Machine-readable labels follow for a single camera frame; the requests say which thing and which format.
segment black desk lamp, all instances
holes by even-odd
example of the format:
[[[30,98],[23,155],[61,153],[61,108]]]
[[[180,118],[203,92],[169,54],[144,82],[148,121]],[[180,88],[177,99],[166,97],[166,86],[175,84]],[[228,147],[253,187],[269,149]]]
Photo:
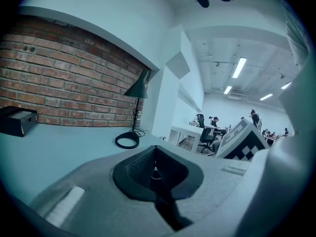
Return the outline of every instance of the black desk lamp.
[[[148,76],[148,73],[149,73],[148,70],[144,70],[142,74],[140,75],[139,79],[124,94],[124,96],[137,97],[137,104],[136,104],[136,108],[133,110],[134,121],[133,121],[132,129],[129,132],[123,133],[115,138],[115,144],[119,146],[120,148],[133,149],[133,148],[137,148],[139,145],[140,134],[139,132],[135,132],[135,127],[136,127],[136,121],[137,121],[138,113],[139,113],[138,111],[139,99],[148,98],[147,92],[146,92],[146,86],[145,86],[145,80]],[[134,146],[124,146],[118,142],[119,139],[131,139],[135,141],[136,144]]]

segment lamp base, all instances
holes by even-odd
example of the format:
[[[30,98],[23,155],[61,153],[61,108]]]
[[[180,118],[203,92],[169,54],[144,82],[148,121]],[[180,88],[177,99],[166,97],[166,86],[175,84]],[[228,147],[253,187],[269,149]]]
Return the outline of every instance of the lamp base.
[[[124,145],[121,145],[119,143],[120,139],[130,139],[130,140],[135,141],[136,144],[133,146],[124,146]],[[137,148],[139,146],[139,137],[138,137],[137,133],[134,131],[125,132],[125,133],[123,133],[115,138],[115,144],[120,148],[134,149],[134,148]]]

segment ceiling light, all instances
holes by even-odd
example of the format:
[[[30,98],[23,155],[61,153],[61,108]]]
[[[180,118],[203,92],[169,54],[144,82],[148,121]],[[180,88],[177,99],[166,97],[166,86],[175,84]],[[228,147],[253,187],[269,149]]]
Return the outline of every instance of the ceiling light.
[[[263,101],[263,100],[265,100],[265,99],[267,99],[268,97],[271,97],[271,96],[273,96],[273,94],[266,95],[265,97],[261,98],[260,101]]]
[[[233,75],[233,78],[237,78],[243,68],[243,66],[245,65],[246,63],[246,58],[240,58],[239,62],[238,62],[238,65],[237,65],[237,68],[235,70],[235,73]]]
[[[292,82],[290,81],[289,83],[287,83],[286,85],[284,85],[281,89],[286,89],[286,88],[288,88],[291,83],[292,83]]]
[[[224,94],[226,95],[226,94],[228,94],[228,92],[231,90],[231,86],[227,86],[227,89],[225,90],[225,92],[224,92]]]

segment ceiling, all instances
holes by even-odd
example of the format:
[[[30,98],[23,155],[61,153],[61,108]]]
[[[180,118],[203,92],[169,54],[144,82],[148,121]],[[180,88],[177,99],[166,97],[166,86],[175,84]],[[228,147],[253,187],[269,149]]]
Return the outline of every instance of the ceiling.
[[[260,98],[273,94],[265,104],[280,107],[276,96],[281,87],[292,81],[299,70],[292,54],[266,43],[231,38],[199,39],[192,43],[199,63],[206,93],[230,93],[262,103]],[[247,59],[237,79],[232,78],[241,57]]]

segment black office chair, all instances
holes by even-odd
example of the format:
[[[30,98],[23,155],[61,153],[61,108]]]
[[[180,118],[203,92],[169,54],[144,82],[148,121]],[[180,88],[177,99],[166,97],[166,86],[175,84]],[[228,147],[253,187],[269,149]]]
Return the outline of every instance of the black office chair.
[[[211,148],[210,145],[214,142],[214,140],[216,140],[216,136],[209,135],[209,133],[211,132],[211,128],[205,128],[204,118],[198,118],[198,123],[199,123],[199,126],[203,128],[202,135],[199,139],[203,143],[199,145],[202,147],[201,153],[203,153],[203,150],[206,148],[209,149],[211,152],[213,152],[213,149]]]

